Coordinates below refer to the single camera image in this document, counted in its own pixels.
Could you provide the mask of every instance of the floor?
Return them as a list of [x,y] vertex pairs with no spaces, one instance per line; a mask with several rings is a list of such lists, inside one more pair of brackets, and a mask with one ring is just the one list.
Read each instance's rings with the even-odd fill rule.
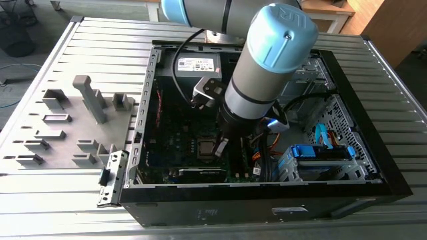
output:
[[[144,7],[63,2],[63,10],[55,11],[50,2],[38,2],[35,0],[35,3],[34,12],[38,16],[39,24],[27,30],[36,43],[36,51],[28,57],[11,58],[0,50],[0,68],[16,63],[43,65],[72,16],[150,20],[148,10]],[[160,20],[167,20],[163,14],[160,14]],[[398,67],[397,72],[427,109],[427,59],[421,60],[417,54],[411,54]],[[16,106],[3,109],[2,107],[16,103],[22,99],[35,76],[36,72],[28,67],[18,66],[2,70],[0,78],[8,79],[8,82],[7,85],[0,87],[0,130],[7,124]]]
[[[50,2],[35,0],[35,3],[34,12],[39,23],[27,28],[36,43],[35,53],[27,57],[11,58],[0,50],[0,68],[16,63],[43,65],[72,16],[150,21],[146,7],[63,2],[60,4],[63,10],[55,11]],[[0,71],[0,78],[3,80],[8,79],[7,85],[0,85],[3,86],[0,87],[0,130],[8,122],[16,105],[3,109],[2,107],[16,103],[22,99],[36,74],[31,68],[23,66],[10,67]]]

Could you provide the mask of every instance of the black cable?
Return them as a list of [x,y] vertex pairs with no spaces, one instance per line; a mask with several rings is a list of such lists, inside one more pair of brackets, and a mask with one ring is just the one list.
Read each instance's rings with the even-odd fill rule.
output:
[[176,79],[176,70],[175,70],[175,67],[176,67],[176,61],[179,59],[179,56],[180,56],[180,52],[182,50],[184,49],[186,45],[204,32],[206,30],[204,29],[200,29],[194,35],[191,35],[191,37],[182,43],[182,45],[179,46],[179,49],[175,53],[175,57],[174,57],[174,61],[172,61],[172,79],[174,79],[174,82],[175,82],[175,86],[178,88],[178,91],[182,95],[182,97],[184,98],[187,104],[190,106],[194,106],[192,103],[191,103],[191,100],[188,99],[188,97],[186,96],[183,90],[182,90],[182,87],[180,87],[180,84],[179,84],[179,81]]
[[259,154],[260,154],[260,171],[262,171],[262,176],[263,180],[266,183],[273,182],[273,161],[271,161],[271,155],[270,155],[270,150],[268,150],[268,131],[264,131],[259,143]]
[[305,100],[307,99],[311,99],[311,98],[329,98],[333,96],[333,94],[337,94],[335,91],[329,91],[329,92],[318,92],[318,93],[310,93],[310,94],[306,94],[306,95],[302,95],[297,98],[294,98],[289,104],[283,107],[283,112],[287,113],[298,103],[303,102]]
[[281,118],[283,124],[289,124],[289,119],[287,119],[287,116],[286,116],[286,112],[282,110],[282,106],[281,106],[279,101],[275,101],[273,107],[277,109],[277,111],[279,113],[279,118]]

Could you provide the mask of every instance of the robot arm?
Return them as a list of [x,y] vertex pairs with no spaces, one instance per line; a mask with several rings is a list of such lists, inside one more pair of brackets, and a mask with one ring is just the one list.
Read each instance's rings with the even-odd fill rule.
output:
[[[175,3],[174,10],[168,4],[171,2]],[[238,11],[236,5],[234,8],[227,5],[230,2],[238,4],[242,1],[163,0],[168,19],[188,26],[203,27],[236,37],[242,37],[242,29],[250,26],[246,30],[247,42],[219,108],[218,122],[223,139],[240,138],[254,132],[303,65],[319,36],[317,24],[299,8],[282,3],[264,6],[268,1],[244,1],[246,4],[242,2]],[[207,3],[208,11],[202,11],[202,3]],[[226,10],[214,6],[219,3],[224,4]],[[235,17],[227,6],[240,16],[242,11],[248,12],[246,19],[239,20],[246,23],[239,31],[231,31],[236,29],[235,23],[230,21]]]

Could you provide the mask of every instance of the case sticker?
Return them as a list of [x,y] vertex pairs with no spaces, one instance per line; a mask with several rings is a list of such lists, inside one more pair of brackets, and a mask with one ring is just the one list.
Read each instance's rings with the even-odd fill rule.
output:
[[278,215],[278,213],[294,213],[294,212],[309,212],[305,207],[275,207],[271,209],[273,214]]
[[178,61],[178,71],[188,72],[215,72],[212,58],[180,58]]

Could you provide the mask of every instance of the blue cable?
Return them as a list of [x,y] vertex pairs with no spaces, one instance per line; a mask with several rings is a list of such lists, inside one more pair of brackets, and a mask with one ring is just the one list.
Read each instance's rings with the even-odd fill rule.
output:
[[12,103],[11,105],[6,105],[6,106],[0,106],[0,109],[6,109],[8,107],[15,106],[16,104],[19,104],[22,102],[22,100],[19,100],[18,102]]

